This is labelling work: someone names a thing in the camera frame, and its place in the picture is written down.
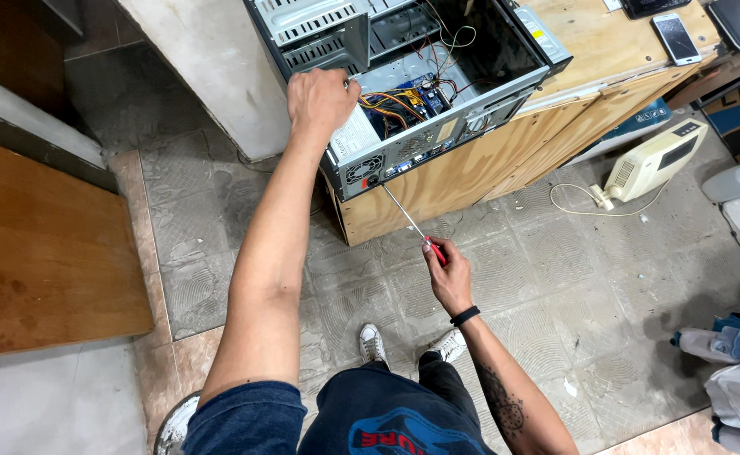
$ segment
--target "black wristband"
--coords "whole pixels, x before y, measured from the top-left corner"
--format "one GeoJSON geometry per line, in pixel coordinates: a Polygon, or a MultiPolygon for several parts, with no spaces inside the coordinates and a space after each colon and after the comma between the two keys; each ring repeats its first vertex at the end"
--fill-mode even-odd
{"type": "Polygon", "coordinates": [[[480,314],[479,308],[477,308],[477,305],[474,305],[473,307],[467,309],[466,311],[451,318],[449,322],[454,324],[455,327],[459,327],[460,324],[462,324],[463,322],[466,322],[468,319],[471,319],[472,317],[478,314],[480,314]]]}

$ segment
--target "white sneaker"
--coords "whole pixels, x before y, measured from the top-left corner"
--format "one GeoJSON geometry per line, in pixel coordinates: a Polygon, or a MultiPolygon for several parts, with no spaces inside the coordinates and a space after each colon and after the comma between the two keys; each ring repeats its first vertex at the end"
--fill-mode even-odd
{"type": "Polygon", "coordinates": [[[426,352],[433,351],[440,354],[444,361],[450,364],[466,352],[466,339],[460,329],[451,329],[443,337],[432,344],[426,352]]]}
{"type": "Polygon", "coordinates": [[[384,342],[381,341],[381,332],[373,324],[365,324],[359,332],[359,350],[362,352],[362,359],[365,360],[365,364],[374,360],[387,362],[384,342]]]}

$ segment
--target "hand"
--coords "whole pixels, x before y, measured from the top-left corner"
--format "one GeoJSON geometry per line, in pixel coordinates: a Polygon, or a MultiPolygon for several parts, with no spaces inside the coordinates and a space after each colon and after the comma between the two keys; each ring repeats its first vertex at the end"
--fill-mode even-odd
{"type": "Polygon", "coordinates": [[[292,120],[292,136],[324,142],[356,107],[361,87],[351,80],[345,90],[345,70],[323,71],[314,68],[308,73],[294,73],[288,81],[288,117],[292,120]]]}
{"type": "Polygon", "coordinates": [[[435,252],[424,245],[424,258],[432,276],[432,291],[446,313],[455,317],[474,306],[471,301],[471,261],[460,254],[452,241],[432,237],[432,243],[443,248],[446,255],[444,267],[435,252]]]}

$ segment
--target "red screwdriver handle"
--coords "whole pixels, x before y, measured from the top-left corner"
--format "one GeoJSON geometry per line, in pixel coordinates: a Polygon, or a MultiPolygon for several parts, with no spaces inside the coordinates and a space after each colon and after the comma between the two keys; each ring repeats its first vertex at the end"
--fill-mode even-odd
{"type": "Polygon", "coordinates": [[[443,249],[440,246],[432,243],[432,241],[429,240],[429,236],[424,237],[424,243],[426,243],[432,248],[432,251],[435,252],[435,256],[437,256],[437,260],[440,261],[441,265],[446,267],[446,264],[448,262],[446,261],[446,255],[443,253],[443,249]]]}

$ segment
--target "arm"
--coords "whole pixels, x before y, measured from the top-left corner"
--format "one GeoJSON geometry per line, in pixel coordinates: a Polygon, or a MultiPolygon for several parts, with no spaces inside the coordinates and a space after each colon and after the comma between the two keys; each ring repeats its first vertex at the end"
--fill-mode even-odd
{"type": "MultiPolygon", "coordinates": [[[[451,316],[474,306],[471,301],[471,263],[451,241],[432,238],[443,247],[448,263],[441,267],[435,253],[424,249],[432,290],[451,316]]],[[[578,453],[558,413],[521,369],[505,346],[476,315],[460,325],[488,409],[513,453],[578,453]]]]}
{"type": "Polygon", "coordinates": [[[355,108],[360,87],[345,70],[294,74],[288,83],[292,130],[283,158],[249,223],[229,285],[227,320],[201,407],[257,380],[297,385],[300,290],[311,192],[322,152],[355,108]]]}

